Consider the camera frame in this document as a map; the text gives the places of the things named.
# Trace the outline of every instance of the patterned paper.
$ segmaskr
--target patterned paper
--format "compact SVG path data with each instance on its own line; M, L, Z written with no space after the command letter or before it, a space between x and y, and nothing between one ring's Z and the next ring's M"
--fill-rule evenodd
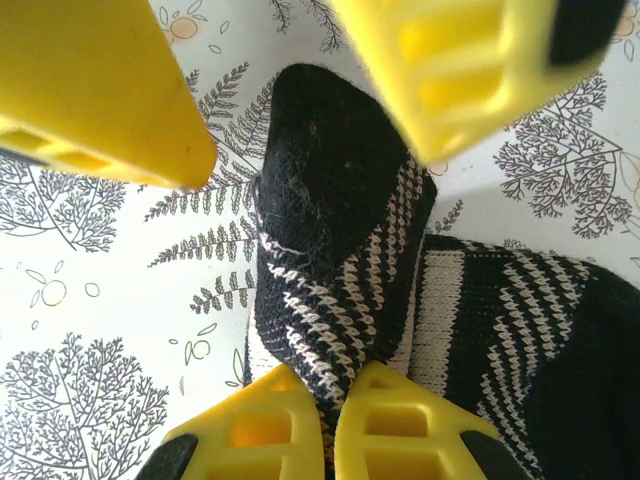
M310 62L373 94L320 0L151 3L220 159L203 189L172 191L0 157L3 479L131 479L169 428L241 388L274 78ZM634 0L598 72L431 169L432 232L640 285L639 20Z

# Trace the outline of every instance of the sock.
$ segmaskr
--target sock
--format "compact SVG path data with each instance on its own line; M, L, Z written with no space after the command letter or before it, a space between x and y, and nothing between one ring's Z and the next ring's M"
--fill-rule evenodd
M407 371L407 293L435 187L380 105L325 69L284 70L271 108L248 376L278 362L296 371L331 467L340 408L365 363Z
M640 293L579 260L425 235L435 195L375 101L286 69L256 182L246 381L298 373L328 478L369 360L493 423L532 479L640 478Z
M640 292L579 260L427 236L409 377L532 479L640 478Z

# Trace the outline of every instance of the black rubber tip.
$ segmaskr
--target black rubber tip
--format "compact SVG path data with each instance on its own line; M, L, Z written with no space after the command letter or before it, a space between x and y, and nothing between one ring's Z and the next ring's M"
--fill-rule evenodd
M180 480L198 445L198 437L185 433L160 445L134 480Z

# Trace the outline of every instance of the botanical print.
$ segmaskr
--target botanical print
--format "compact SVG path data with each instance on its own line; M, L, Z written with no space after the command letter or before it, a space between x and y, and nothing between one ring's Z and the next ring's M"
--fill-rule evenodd
M210 335L215 331L218 327L217 323L212 323L202 328L197 334L196 338L193 340L188 340L184 344L184 365L185 367L189 365L191 360L202 360L207 357L211 353L211 343L209 340L203 338L207 335ZM171 345L179 345L180 342L175 338L170 338L169 343Z
M53 274L56 275L60 272L63 266L64 261L60 260L53 269ZM62 303L62 300L67 296L67 286L64 282L57 279L47 281L44 275L35 270L25 270L25 272L41 285L31 297L31 305L29 305L31 308L35 307L38 300L42 300L42 303L47 307L55 307Z
M244 362L242 361L242 355L237 348L233 349L233 380L227 380L224 384L231 388L244 387Z
M342 48L346 48L344 35L335 13L326 3L320 0L298 0L307 14L313 15L318 24L326 31L326 36L320 44L320 51L324 53L339 53ZM287 33L291 22L296 20L294 7L287 0L269 0L269 5L273 7L273 21L278 24L276 31Z
M430 235L440 235L444 232L451 231L453 224L456 223L460 214L462 213L462 207L464 206L464 202L462 199L458 200L453 208L447 213L446 216L442 218L442 220L436 220L432 224L432 219L429 221L427 225L427 233Z
M69 333L59 349L13 357L0 386L0 477L39 480L130 478L164 425L166 387L142 375L120 338Z
M200 31L200 23L208 22L207 18L198 13L202 7L203 0L194 0L186 10L186 14L181 14L180 10L175 10L169 18L169 12L163 6L158 9L158 21L162 27L162 32L169 45L175 42L189 40L195 37ZM229 29L229 21L224 21L218 26L220 35ZM215 44L209 45L209 50L220 54L222 49Z
M53 172L0 154L0 232L60 236L73 250L108 252L123 182Z
M624 56L630 62L635 57L636 42L640 41L640 23L637 17L638 0L629 0L612 39L612 43L622 45Z
M231 272L229 280L226 282L228 287L225 287L225 282L222 281L222 275L216 277L215 282L215 294L210 290L202 287L200 293L202 296L194 295L191 310L205 315L209 313L212 308L218 312L222 310L224 305L228 309L232 309L235 299L237 297L240 302L240 306L247 308L249 299L249 290L255 288L255 281L253 280L253 274L251 270L244 272L244 285L240 286L238 283L238 272Z
M174 243L159 252L149 267L179 260L212 260L214 257L220 261L235 262L240 252L247 262L253 258L257 232L252 185L267 145L274 79L267 82L243 114L235 117L233 112L238 105L233 103L233 99L248 68L249 64L245 62L231 69L197 100L207 127L216 140L219 154L218 164L207 185L200 190L174 190L157 201L144 220L148 222L188 211L207 216L229 211L235 219ZM187 76L187 83L194 93L197 93L198 77L197 70ZM251 272L245 272L244 278L244 285L239 286L238 272L232 272L229 289L226 289L221 287L222 278L219 277L215 285L216 294L211 293L208 286L203 286L199 294L193 296L191 310L205 314L211 308L220 310L221 300L227 304L236 293L240 305L246 307L247 290L253 288Z
M526 199L538 218L571 212L573 233L585 239L609 234L631 215L629 202L616 194L622 147L592 128L605 94L604 77L592 73L510 125L515 141L494 156L508 179L505 197Z
M31 297L30 308L35 307L39 302L47 307L55 307L60 305L67 297L67 284L59 278L52 278L53 276L58 276L63 266L64 260L58 261L53 268L52 274L47 274L47 276L36 270L25 270L27 276L38 283L38 287ZM100 296L100 287L96 283L86 282L84 284L84 293L88 297L96 298Z

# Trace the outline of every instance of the yellow plastic piece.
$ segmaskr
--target yellow plastic piece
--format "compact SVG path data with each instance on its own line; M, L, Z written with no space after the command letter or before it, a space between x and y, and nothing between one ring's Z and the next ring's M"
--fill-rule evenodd
M373 362L340 414L336 480L486 480L460 438L468 430L499 439L490 423Z
M53 168L206 183L216 150L146 0L0 2L0 148Z
M289 367L257 382L172 430L198 446L181 480L324 480L315 402Z
M332 0L423 164L446 160L577 83L546 58L558 0Z

